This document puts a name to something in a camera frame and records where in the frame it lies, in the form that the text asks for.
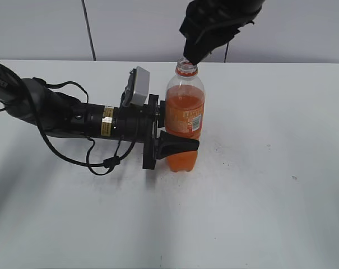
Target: bottle label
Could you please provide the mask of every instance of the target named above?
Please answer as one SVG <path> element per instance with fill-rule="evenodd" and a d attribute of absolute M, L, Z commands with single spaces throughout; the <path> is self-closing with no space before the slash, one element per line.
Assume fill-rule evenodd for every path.
<path fill-rule="evenodd" d="M 193 110 L 165 106 L 165 124 L 174 132 L 191 133 L 202 129 L 204 104 Z"/>

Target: table surface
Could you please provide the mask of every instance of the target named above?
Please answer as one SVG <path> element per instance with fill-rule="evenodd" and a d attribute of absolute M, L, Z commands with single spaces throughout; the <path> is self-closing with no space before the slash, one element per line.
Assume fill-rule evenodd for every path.
<path fill-rule="evenodd" d="M 137 65 L 163 99 L 175 68 L 3 64 L 21 77 L 77 81 L 106 105 L 119 104 Z M 190 173 L 164 161 L 142 170 L 137 144 L 111 174 L 93 176 L 0 113 L 0 268 L 339 268 L 339 64 L 201 63 L 199 77 L 207 96 Z M 90 146 L 51 140 L 83 160 Z M 98 140 L 93 162 L 115 146 Z"/>

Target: black robotic arm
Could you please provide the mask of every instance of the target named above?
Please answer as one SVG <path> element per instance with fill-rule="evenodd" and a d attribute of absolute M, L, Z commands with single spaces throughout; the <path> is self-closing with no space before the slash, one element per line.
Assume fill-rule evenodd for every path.
<path fill-rule="evenodd" d="M 238 28 L 253 22 L 264 0 L 194 0 L 188 5 L 180 32 L 187 39 L 184 56 L 193 64 L 200 62 L 213 49 L 224 45 L 239 32 Z M 87 96 L 87 102 L 53 92 L 68 84 L 79 87 Z M 128 85 L 118 107 L 89 103 L 85 89 L 73 81 L 52 85 L 40 78 L 19 78 L 9 68 L 0 64 L 0 111 L 37 126 L 44 142 L 61 159 L 87 167 L 107 168 L 107 174 L 128 156 L 136 142 L 143 143 L 143 168 L 154 169 L 156 159 L 195 151 L 199 141 L 173 136 L 157 128 L 164 126 L 165 102 L 158 102 L 157 95 L 148 95 L 149 73 L 141 67 L 130 72 Z M 57 151 L 47 136 L 60 138 L 86 138 L 92 142 L 86 162 L 70 159 Z M 93 138 L 131 141 L 126 153 L 92 164 L 90 152 Z"/>
<path fill-rule="evenodd" d="M 194 0 L 188 7 L 180 32 L 187 39 L 183 55 L 199 63 L 212 50 L 239 33 L 239 28 L 253 23 L 264 0 Z"/>

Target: orange soda bottle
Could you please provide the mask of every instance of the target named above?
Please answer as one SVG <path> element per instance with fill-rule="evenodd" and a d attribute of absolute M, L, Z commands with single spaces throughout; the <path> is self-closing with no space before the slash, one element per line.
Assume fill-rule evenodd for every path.
<path fill-rule="evenodd" d="M 175 73 L 165 94 L 165 130 L 176 136 L 199 140 L 205 90 L 197 76 L 198 68 L 182 58 L 178 60 Z M 189 151 L 168 156 L 166 160 L 174 172 L 191 171 L 197 156 L 197 151 Z"/>

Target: cable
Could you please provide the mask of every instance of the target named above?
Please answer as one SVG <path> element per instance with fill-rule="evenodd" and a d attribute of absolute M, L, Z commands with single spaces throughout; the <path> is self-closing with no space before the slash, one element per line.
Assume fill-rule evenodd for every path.
<path fill-rule="evenodd" d="M 90 164 L 90 154 L 91 154 L 92 149 L 93 149 L 94 146 L 95 146 L 95 140 L 92 139 L 91 137 L 87 137 L 87 139 L 88 139 L 89 141 L 92 142 L 92 146 L 89 148 L 89 150 L 87 151 L 87 154 L 86 154 L 86 164 L 88 165 L 87 168 L 88 168 L 93 174 L 95 174 L 95 175 L 107 175 L 107 174 L 109 174 L 110 172 L 112 172 L 113 169 L 114 169 L 114 166 L 111 166 L 110 168 L 108 168 L 108 170 L 107 170 L 106 172 L 101 173 L 101 174 L 100 174 L 100 173 L 97 173 L 95 170 L 93 170 L 93 168 L 92 168 L 92 166 L 91 166 L 91 164 Z"/>
<path fill-rule="evenodd" d="M 45 86 L 46 86 L 47 88 L 49 88 L 49 89 L 60 89 L 60 88 L 65 87 L 66 85 L 69 85 L 69 84 L 77 86 L 78 88 L 81 89 L 81 91 L 83 91 L 83 92 L 85 93 L 85 95 L 86 95 L 86 97 L 87 97 L 86 104 L 88 104 L 88 103 L 89 103 L 89 100 L 90 100 L 89 94 L 88 94 L 87 91 L 86 91 L 80 84 L 78 84 L 77 82 L 74 82 L 74 81 L 66 81 L 66 82 L 60 83 L 60 84 L 48 84 L 48 83 L 46 82 Z"/>
<path fill-rule="evenodd" d="M 225 63 L 226 63 L 227 49 L 229 49 L 229 42 L 226 43 L 225 57 L 224 57 L 224 62 L 225 62 Z"/>
<path fill-rule="evenodd" d="M 36 125 L 37 125 L 37 128 L 40 132 L 40 135 L 42 137 L 42 139 L 44 140 L 44 142 L 46 143 L 46 145 L 49 147 L 49 149 L 59 158 L 61 158 L 62 160 L 65 160 L 71 164 L 76 164 L 76 165 L 79 165 L 79 166 L 84 166 L 84 167 L 103 167 L 104 166 L 104 163 L 99 163 L 99 164 L 87 164 L 87 163 L 83 163 L 83 162 L 80 162 L 80 161 L 76 161 L 74 159 L 71 159 L 71 158 L 68 158 L 64 155 L 62 155 L 59 151 L 57 151 L 55 149 L 55 147 L 51 144 L 51 142 L 49 141 L 44 129 L 43 129 L 43 126 L 42 126 L 42 123 L 41 123 L 41 120 L 39 118 L 39 115 L 38 115 L 38 112 L 37 112 L 37 109 L 36 109 L 36 105 L 32 99 L 32 96 L 31 96 L 31 93 L 29 91 L 29 89 L 27 88 L 26 84 L 22 81 L 22 79 L 19 78 L 19 76 L 17 74 L 14 73 L 14 71 L 10 70 L 9 68 L 7 68 L 6 66 L 3 66 L 2 64 L 0 64 L 1 68 L 7 72 L 8 74 L 10 74 L 17 82 L 18 84 L 20 85 L 21 88 L 23 88 L 25 90 L 25 94 L 26 94 L 26 97 L 27 97 L 27 100 L 29 102 L 29 106 L 30 106 L 30 109 L 34 115 L 34 118 L 35 118 L 35 121 L 36 121 Z"/>
<path fill-rule="evenodd" d="M 0 112 L 1 112 L 1 111 L 5 111 L 6 109 L 7 109 L 7 108 L 1 108 L 1 109 L 0 109 Z"/>

